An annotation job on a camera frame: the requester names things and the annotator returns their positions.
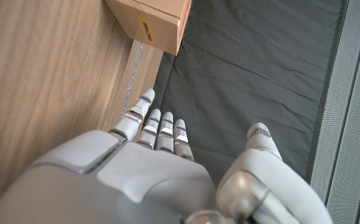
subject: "metal strip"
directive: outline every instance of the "metal strip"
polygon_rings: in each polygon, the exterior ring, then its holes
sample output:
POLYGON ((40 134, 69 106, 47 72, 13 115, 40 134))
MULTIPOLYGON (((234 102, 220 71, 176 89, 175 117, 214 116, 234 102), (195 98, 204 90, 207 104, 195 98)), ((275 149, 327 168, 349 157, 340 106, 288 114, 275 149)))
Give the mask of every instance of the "metal strip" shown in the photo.
POLYGON ((120 118, 123 117, 123 115, 125 113, 125 110, 126 110, 126 106, 128 104, 128 99, 129 99, 130 92, 131 92, 131 86, 133 85, 133 80, 135 79, 135 76, 136 76, 138 62, 140 61, 141 52, 143 51, 143 45, 144 44, 141 43, 140 46, 138 47, 135 66, 133 67, 133 71, 131 72, 131 77, 130 77, 130 80, 129 80, 128 90, 126 92, 125 100, 123 101, 122 110, 120 111, 120 118))

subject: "cardboard box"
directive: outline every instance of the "cardboard box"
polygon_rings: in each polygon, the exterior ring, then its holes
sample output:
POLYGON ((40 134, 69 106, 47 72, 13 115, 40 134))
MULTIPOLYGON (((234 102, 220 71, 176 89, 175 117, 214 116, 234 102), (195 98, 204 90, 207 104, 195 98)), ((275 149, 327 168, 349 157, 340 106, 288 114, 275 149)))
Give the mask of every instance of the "cardboard box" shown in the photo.
POLYGON ((129 38, 177 55, 191 0, 105 0, 129 38))

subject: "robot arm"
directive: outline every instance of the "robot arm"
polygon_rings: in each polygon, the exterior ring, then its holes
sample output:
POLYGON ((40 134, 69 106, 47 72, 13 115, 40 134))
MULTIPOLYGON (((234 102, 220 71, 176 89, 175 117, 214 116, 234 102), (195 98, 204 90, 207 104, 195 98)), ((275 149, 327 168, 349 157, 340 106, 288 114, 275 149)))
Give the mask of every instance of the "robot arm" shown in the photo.
POLYGON ((263 124, 217 191, 170 112, 153 110, 132 142, 153 100, 149 89, 109 133, 89 131, 31 164, 0 198, 0 223, 331 223, 263 124))
POLYGON ((332 223, 314 190, 291 168, 262 123, 247 133, 246 150, 219 184, 220 211, 237 221, 258 223, 332 223))

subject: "gray mat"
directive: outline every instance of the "gray mat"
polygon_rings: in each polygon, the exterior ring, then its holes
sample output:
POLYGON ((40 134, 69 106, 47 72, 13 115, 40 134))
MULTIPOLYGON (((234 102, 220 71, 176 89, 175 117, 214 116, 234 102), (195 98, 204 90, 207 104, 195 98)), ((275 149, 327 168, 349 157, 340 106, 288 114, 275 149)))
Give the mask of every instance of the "gray mat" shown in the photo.
POLYGON ((193 1, 178 56, 163 55, 152 108, 185 120, 215 184, 255 122, 269 127, 284 162, 310 176, 340 9, 340 0, 193 1))

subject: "wooden wall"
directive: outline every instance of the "wooden wall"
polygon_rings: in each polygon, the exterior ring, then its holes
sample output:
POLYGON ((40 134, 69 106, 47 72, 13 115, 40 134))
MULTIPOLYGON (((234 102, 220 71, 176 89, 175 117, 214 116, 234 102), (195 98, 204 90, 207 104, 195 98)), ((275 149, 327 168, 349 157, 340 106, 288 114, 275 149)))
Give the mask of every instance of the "wooden wall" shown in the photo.
MULTIPOLYGON (((0 195, 43 153, 118 121, 139 46, 103 0, 0 0, 0 195)), ((161 56, 143 45, 127 107, 161 56)))

